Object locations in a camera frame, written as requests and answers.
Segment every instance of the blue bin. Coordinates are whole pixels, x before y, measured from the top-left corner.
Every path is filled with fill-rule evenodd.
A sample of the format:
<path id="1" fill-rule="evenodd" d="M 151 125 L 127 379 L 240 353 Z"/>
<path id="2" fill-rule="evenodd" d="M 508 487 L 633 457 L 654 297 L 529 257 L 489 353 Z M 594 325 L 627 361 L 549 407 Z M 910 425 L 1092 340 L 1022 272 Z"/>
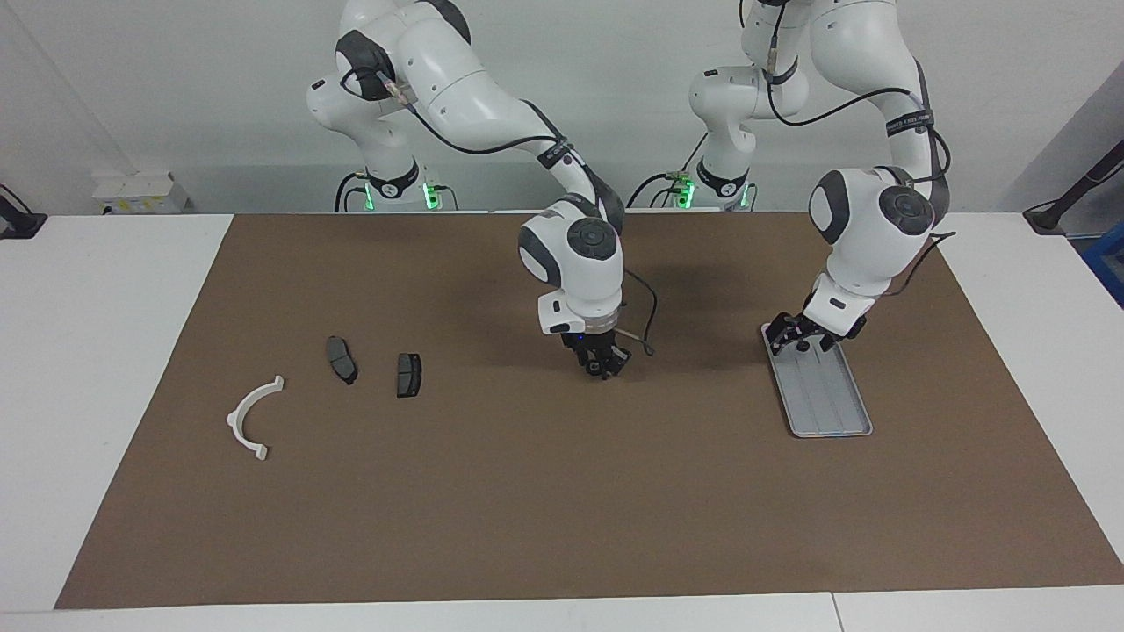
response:
<path id="1" fill-rule="evenodd" d="M 1124 224 L 1097 240 L 1081 256 L 1116 303 L 1124 307 Z"/>

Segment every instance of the black brake pad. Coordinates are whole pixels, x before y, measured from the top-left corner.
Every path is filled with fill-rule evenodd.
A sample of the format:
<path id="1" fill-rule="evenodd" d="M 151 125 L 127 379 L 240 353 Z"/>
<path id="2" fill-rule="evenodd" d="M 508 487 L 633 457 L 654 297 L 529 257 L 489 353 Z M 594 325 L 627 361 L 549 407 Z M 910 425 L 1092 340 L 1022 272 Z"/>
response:
<path id="1" fill-rule="evenodd" d="M 398 398 L 417 397 L 422 391 L 422 356 L 402 353 L 398 356 Z"/>
<path id="2" fill-rule="evenodd" d="M 336 376 L 344 380 L 347 386 L 352 386 L 359 379 L 359 367 L 355 365 L 351 351 L 347 349 L 347 341 L 344 338 L 337 336 L 328 338 L 328 362 L 332 363 L 332 370 L 336 372 Z"/>

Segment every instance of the black cable clip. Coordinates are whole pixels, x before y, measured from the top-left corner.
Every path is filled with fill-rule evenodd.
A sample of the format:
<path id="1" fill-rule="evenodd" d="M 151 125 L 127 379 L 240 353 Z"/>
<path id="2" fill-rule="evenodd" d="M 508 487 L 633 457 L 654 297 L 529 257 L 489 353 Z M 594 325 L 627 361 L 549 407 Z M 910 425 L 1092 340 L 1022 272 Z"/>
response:
<path id="1" fill-rule="evenodd" d="M 559 136 L 558 141 L 551 148 L 546 150 L 538 156 L 538 164 L 543 165 L 543 169 L 550 171 L 554 169 L 554 165 L 559 163 L 563 157 L 573 151 L 573 145 L 570 144 L 570 139 L 565 136 Z"/>
<path id="2" fill-rule="evenodd" d="M 780 85 L 787 82 L 789 79 L 792 79 L 792 75 L 796 74 L 796 71 L 799 67 L 800 67 L 800 57 L 797 57 L 796 60 L 792 61 L 792 67 L 785 71 L 783 74 L 772 74 L 768 70 L 763 70 L 761 72 L 765 75 L 765 81 L 769 82 L 769 85 Z"/>
<path id="3" fill-rule="evenodd" d="M 936 116 L 932 109 L 924 109 L 913 114 L 907 114 L 886 124 L 886 135 L 897 136 L 909 129 L 917 129 L 918 134 L 924 133 L 936 125 Z"/>

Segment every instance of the black cable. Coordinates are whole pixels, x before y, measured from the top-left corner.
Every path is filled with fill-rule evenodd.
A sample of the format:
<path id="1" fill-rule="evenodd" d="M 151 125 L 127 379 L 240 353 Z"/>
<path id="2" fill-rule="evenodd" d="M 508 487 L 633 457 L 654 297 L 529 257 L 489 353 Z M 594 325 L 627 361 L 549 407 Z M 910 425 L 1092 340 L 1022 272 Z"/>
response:
<path id="1" fill-rule="evenodd" d="M 524 143 L 534 143 L 536 141 L 544 141 L 544 142 L 547 142 L 547 143 L 559 143 L 561 141 L 560 138 L 555 138 L 553 136 L 527 136 L 525 138 L 516 138 L 515 141 L 511 141 L 509 143 L 504 143 L 502 145 L 499 145 L 498 147 L 491 147 L 491 148 L 488 148 L 488 150 L 470 150 L 468 147 L 461 147 L 461 146 L 452 143 L 448 138 L 445 138 L 444 136 L 442 136 L 439 132 L 437 132 L 436 129 L 433 128 L 432 125 L 429 125 L 428 120 L 426 120 L 420 114 L 418 114 L 417 108 L 410 106 L 409 110 L 410 110 L 410 114 L 413 114 L 418 120 L 420 120 L 422 125 L 424 125 L 425 128 L 427 130 L 429 130 L 429 134 L 433 134 L 438 141 L 441 141 L 445 145 L 448 145 L 450 147 L 452 147 L 452 148 L 461 152 L 462 154 L 469 154 L 469 155 L 473 155 L 473 156 L 486 156 L 486 155 L 490 155 L 490 154 L 498 154 L 498 153 L 507 151 L 507 150 L 513 150 L 515 147 L 518 147 L 519 145 L 523 145 Z"/>
<path id="2" fill-rule="evenodd" d="M 347 80 L 351 79 L 352 76 L 354 76 L 356 79 L 360 79 L 362 81 L 362 79 L 360 78 L 360 73 L 361 72 L 369 73 L 366 76 L 370 76 L 371 73 L 373 73 L 375 76 L 379 76 L 379 74 L 380 74 L 380 72 L 378 71 L 378 69 L 373 69 L 373 67 L 369 67 L 369 66 L 360 66 L 357 69 L 352 69 L 352 70 L 347 71 L 346 74 L 344 74 L 344 78 L 342 80 L 339 80 L 339 87 L 343 88 L 344 91 L 347 92 L 348 94 L 353 94 L 353 96 L 359 97 L 361 99 L 369 100 L 369 99 L 365 99 L 362 94 L 355 93 L 351 88 L 347 87 Z M 383 82 L 389 81 L 389 79 L 386 75 L 379 76 L 379 80 L 383 81 Z M 452 148 L 454 148 L 454 150 L 456 150 L 456 151 L 459 151 L 459 152 L 461 152 L 463 154 L 469 154 L 469 155 L 473 155 L 473 156 L 486 156 L 486 155 L 489 155 L 489 154 L 498 154 L 499 152 L 504 152 L 504 151 L 507 151 L 507 150 L 511 150 L 511 148 L 518 147 L 519 145 L 522 145 L 524 143 L 533 143 L 533 142 L 536 142 L 536 141 L 545 141 L 545 142 L 549 142 L 549 143 L 561 143 L 562 142 L 561 138 L 558 138 L 558 137 L 554 137 L 554 136 L 527 136 L 525 138 L 516 138 L 515 141 L 511 141 L 510 143 L 505 143 L 505 144 L 502 144 L 502 145 L 500 145 L 498 147 L 491 147 L 491 148 L 488 148 L 488 150 L 470 150 L 468 147 L 461 147 L 460 145 L 456 145 L 455 143 L 451 142 L 448 138 L 445 138 L 444 136 L 442 136 L 441 133 L 437 132 L 436 129 L 434 129 L 433 126 L 429 125 L 429 121 L 426 120 L 425 117 L 423 117 L 418 112 L 417 108 L 415 108 L 413 105 L 407 105 L 406 109 L 409 110 L 410 114 L 413 114 L 415 118 L 417 118 L 418 120 L 420 120 L 422 125 L 425 126 L 425 128 L 429 132 L 429 134 L 433 134 L 438 141 L 441 141 L 445 145 L 447 145 L 447 146 L 450 146 L 450 147 L 452 147 Z"/>
<path id="3" fill-rule="evenodd" d="M 777 24 L 773 26 L 773 37 L 772 37 L 772 42 L 771 42 L 771 48 L 772 49 L 776 49 L 778 43 L 780 42 L 780 24 L 785 19 L 785 10 L 786 9 L 788 9 L 788 4 L 787 3 L 786 4 L 781 4 L 780 12 L 777 13 Z M 847 109 L 847 108 L 850 108 L 852 106 L 856 106 L 856 105 L 865 101 L 867 99 L 870 99 L 870 98 L 873 98 L 873 97 L 879 97 L 881 94 L 899 93 L 899 94 L 905 94 L 907 97 L 913 97 L 913 92 L 906 90 L 905 88 L 882 88 L 882 89 L 879 89 L 879 90 L 874 90 L 872 92 L 868 92 L 868 93 L 865 93 L 865 94 L 863 94 L 861 97 L 855 97 L 854 99 L 851 99 L 850 101 L 843 103 L 842 106 L 840 106 L 840 107 L 837 107 L 837 108 L 835 108 L 835 109 L 833 109 L 833 110 L 831 110 L 828 112 L 822 114 L 822 115 L 819 115 L 819 116 L 817 116 L 815 118 L 810 118 L 808 120 L 799 120 L 799 121 L 797 121 L 797 120 L 788 120 L 787 118 L 785 118 L 783 116 L 781 116 L 780 110 L 777 109 L 777 101 L 773 99 L 773 84 L 772 84 L 772 82 L 767 82 L 767 84 L 768 84 L 768 92 L 769 92 L 769 107 L 772 108 L 773 116 L 777 117 L 777 120 L 783 123 L 785 125 L 788 125 L 789 127 L 804 127 L 805 125 L 812 125 L 814 123 L 819 123 L 821 120 L 824 120 L 825 118 L 835 116 L 839 112 L 841 112 L 841 111 L 843 111 L 843 110 L 845 110 L 845 109 Z"/>
<path id="4" fill-rule="evenodd" d="M 674 187 L 670 187 L 668 189 L 664 189 L 664 190 L 658 192 L 655 195 L 655 197 L 652 198 L 652 201 L 647 202 L 647 208 L 656 208 L 656 206 L 655 206 L 655 198 L 658 198 L 658 197 L 660 197 L 660 196 L 662 196 L 664 193 L 668 193 L 668 197 L 663 198 L 663 204 L 660 205 L 660 208 L 667 207 L 668 206 L 668 199 L 671 198 L 671 193 L 674 193 L 674 192 L 676 192 L 676 188 Z"/>
<path id="5" fill-rule="evenodd" d="M 336 189 L 336 206 L 333 207 L 334 210 L 332 213 L 339 213 L 339 205 L 344 201 L 344 191 L 347 190 L 347 184 L 357 178 L 360 178 L 357 173 L 348 173 L 346 178 L 339 181 L 339 188 Z"/>
<path id="6" fill-rule="evenodd" d="M 448 191 L 453 195 L 453 209 L 461 210 L 461 202 L 456 199 L 456 191 L 452 187 L 446 187 L 445 184 L 438 184 L 433 188 L 434 191 Z"/>
<path id="7" fill-rule="evenodd" d="M 17 202 L 19 202 L 19 206 L 24 207 L 24 210 L 26 210 L 28 213 L 28 215 L 31 215 L 34 213 L 31 210 L 31 207 L 27 206 L 27 202 L 25 202 L 19 196 L 16 195 L 16 191 L 12 191 L 11 189 L 9 189 L 8 187 L 6 187 L 3 184 L 0 184 L 0 189 L 3 189 L 3 191 L 6 193 L 8 193 L 8 196 L 11 197 L 11 199 L 13 199 Z"/>
<path id="8" fill-rule="evenodd" d="M 778 43 L 780 40 L 780 24 L 785 19 L 785 10 L 787 8 L 788 8 L 788 3 L 781 4 L 780 6 L 780 12 L 777 13 L 777 24 L 773 26 L 772 42 L 770 43 L 770 46 L 771 46 L 772 49 L 777 48 L 777 45 L 778 45 Z M 905 94 L 905 96 L 907 96 L 909 98 L 913 98 L 913 96 L 914 96 L 913 92 L 910 92 L 909 90 L 906 90 L 905 88 L 882 88 L 882 89 L 879 89 L 879 90 L 873 90 L 871 92 L 867 92 L 865 94 L 862 94 L 860 97 L 855 97 L 854 99 L 851 99 L 850 101 L 843 103 L 842 106 L 840 106 L 840 107 L 837 107 L 837 108 L 835 108 L 833 110 L 830 110 L 827 112 L 824 112 L 824 114 L 822 114 L 822 115 L 819 115 L 817 117 L 809 118 L 808 120 L 788 120 L 787 118 L 785 118 L 783 116 L 781 116 L 780 110 L 777 109 L 777 101 L 776 101 L 776 99 L 773 97 L 773 84 L 772 84 L 772 82 L 768 81 L 767 85 L 768 85 L 767 92 L 769 92 L 769 108 L 772 110 L 773 116 L 777 117 L 777 120 L 783 123 L 785 125 L 788 125 L 789 127 L 803 127 L 805 125 L 812 125 L 814 123 L 819 123 L 821 120 L 824 120 L 825 118 L 835 116 L 839 112 L 841 112 L 841 111 L 843 111 L 843 110 L 845 110 L 845 109 L 847 109 L 847 108 L 850 108 L 852 106 L 856 106 L 856 105 L 865 101 L 867 99 L 872 99 L 872 98 L 879 97 L 881 94 Z M 941 144 L 941 147 L 944 150 L 945 163 L 944 163 L 944 166 L 941 166 L 940 162 L 937 162 L 937 164 L 936 164 L 936 172 L 935 173 L 933 173 L 932 175 L 928 175 L 926 178 L 918 178 L 916 180 L 913 180 L 914 183 L 933 182 L 933 181 L 940 180 L 941 178 L 944 178 L 945 175 L 948 175 L 949 171 L 952 169 L 952 150 L 949 148 L 949 144 L 944 141 L 944 137 L 941 136 L 936 132 L 935 128 L 930 127 L 928 128 L 928 133 L 933 136 L 933 138 L 936 139 L 937 143 Z"/>
<path id="9" fill-rule="evenodd" d="M 687 159 L 687 162 L 683 163 L 682 169 L 680 169 L 679 171 L 687 171 L 687 168 L 689 168 L 691 165 L 691 161 L 695 160 L 695 156 L 699 155 L 699 150 L 703 148 L 703 143 L 706 143 L 706 137 L 709 136 L 709 135 L 710 135 L 709 132 L 704 132 L 703 133 L 703 137 L 699 138 L 699 143 L 697 145 L 695 145 L 695 151 L 691 152 L 691 155 Z M 668 206 L 668 199 L 670 197 L 671 197 L 671 193 L 668 193 L 668 197 L 663 198 L 663 205 L 661 205 L 661 206 Z"/>
<path id="10" fill-rule="evenodd" d="M 934 138 L 936 138 L 936 142 L 940 143 L 941 148 L 944 150 L 944 166 L 941 166 L 941 163 L 937 162 L 936 173 L 930 175 L 928 178 L 918 178 L 916 180 L 913 180 L 915 184 L 919 184 L 922 182 L 935 182 L 936 180 L 940 180 L 941 178 L 948 175 L 949 171 L 952 170 L 952 150 L 949 148 L 949 144 L 944 141 L 944 136 L 941 136 L 941 133 L 932 127 L 928 128 L 928 133 L 932 134 Z"/>
<path id="11" fill-rule="evenodd" d="M 652 182 L 655 182 L 655 181 L 662 180 L 662 179 L 667 179 L 667 177 L 668 177 L 667 173 L 656 173 L 655 175 L 653 175 L 653 177 L 649 178 L 647 180 L 641 182 L 640 187 L 636 187 L 636 190 L 633 191 L 632 197 L 628 198 L 628 204 L 625 205 L 625 208 L 632 208 L 632 205 L 636 202 L 636 198 L 638 198 L 640 195 L 644 192 L 644 189 L 649 188 L 652 184 Z"/>
<path id="12" fill-rule="evenodd" d="M 957 233 L 954 233 L 954 232 L 953 233 L 945 233 L 943 235 L 933 235 L 933 237 L 934 237 L 933 243 L 928 245 L 928 249 L 925 251 L 925 253 L 922 254 L 921 259 L 917 260 L 917 263 L 914 264 L 914 269 L 909 272 L 909 276 L 906 277 L 906 282 L 899 289 L 897 289 L 897 290 L 895 290 L 892 292 L 886 292 L 882 296 L 883 297 L 901 296 L 906 291 L 906 288 L 909 287 L 909 283 L 913 281 L 914 274 L 917 273 L 917 270 L 921 270 L 921 264 L 925 263 L 925 260 L 928 258 L 930 254 L 932 254 L 932 252 L 934 250 L 936 250 L 936 246 L 941 245 L 941 242 L 944 242 L 945 240 L 951 238 L 951 237 L 955 237 L 955 236 L 957 236 Z"/>
<path id="13" fill-rule="evenodd" d="M 351 200 L 351 197 L 355 193 L 363 193 L 365 196 L 366 189 L 363 187 L 355 187 L 351 191 L 347 191 L 347 195 L 344 196 L 344 213 L 351 213 L 351 209 L 347 208 L 347 201 Z"/>
<path id="14" fill-rule="evenodd" d="M 750 187 L 753 187 L 753 201 L 750 202 L 750 210 L 749 210 L 749 213 L 753 213 L 753 209 L 755 209 L 758 207 L 758 193 L 761 192 L 761 188 L 758 187 L 753 182 L 750 182 L 749 184 L 746 184 L 746 188 L 750 188 Z"/>
<path id="15" fill-rule="evenodd" d="M 652 313 L 649 314 L 647 316 L 647 325 L 644 326 L 644 336 L 643 336 L 644 340 L 641 341 L 641 344 L 644 345 L 644 353 L 646 353 L 649 358 L 651 358 L 655 355 L 655 349 L 652 347 L 649 341 L 651 340 L 652 336 L 652 323 L 655 322 L 655 313 L 660 309 L 660 295 L 655 292 L 655 289 L 652 288 L 652 286 L 649 285 L 647 281 L 641 279 L 640 276 L 637 276 L 632 270 L 625 268 L 625 274 L 628 274 L 633 279 L 636 279 L 636 281 L 640 285 L 644 286 L 647 289 L 647 291 L 652 295 Z"/>
<path id="16" fill-rule="evenodd" d="M 690 157 L 687 159 L 687 162 L 683 163 L 682 169 L 680 169 L 679 171 L 687 171 L 687 168 L 691 165 L 691 161 L 695 160 L 695 156 L 699 155 L 699 150 L 703 148 L 703 143 L 706 143 L 706 137 L 709 135 L 710 135 L 709 132 L 705 132 L 703 134 L 703 137 L 699 138 L 699 144 L 695 145 L 695 151 L 691 152 Z"/>

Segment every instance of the metal stand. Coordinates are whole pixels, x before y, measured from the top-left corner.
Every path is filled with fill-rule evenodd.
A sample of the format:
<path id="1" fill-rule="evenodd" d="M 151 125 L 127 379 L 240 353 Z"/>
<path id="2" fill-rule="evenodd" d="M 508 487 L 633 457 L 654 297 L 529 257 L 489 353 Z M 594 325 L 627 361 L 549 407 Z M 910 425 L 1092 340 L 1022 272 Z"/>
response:
<path id="1" fill-rule="evenodd" d="M 1034 228 L 1034 232 L 1040 235 L 1063 234 L 1058 228 L 1062 216 L 1069 209 L 1073 208 L 1073 205 L 1088 195 L 1089 191 L 1104 184 L 1122 163 L 1124 163 L 1124 141 L 1121 141 L 1113 147 L 1113 151 L 1108 152 L 1108 155 L 1102 159 L 1093 170 L 1085 174 L 1085 178 L 1081 178 L 1077 184 L 1073 184 L 1053 206 L 1045 210 L 1027 210 L 1023 214 L 1023 217 L 1030 222 L 1031 228 Z"/>

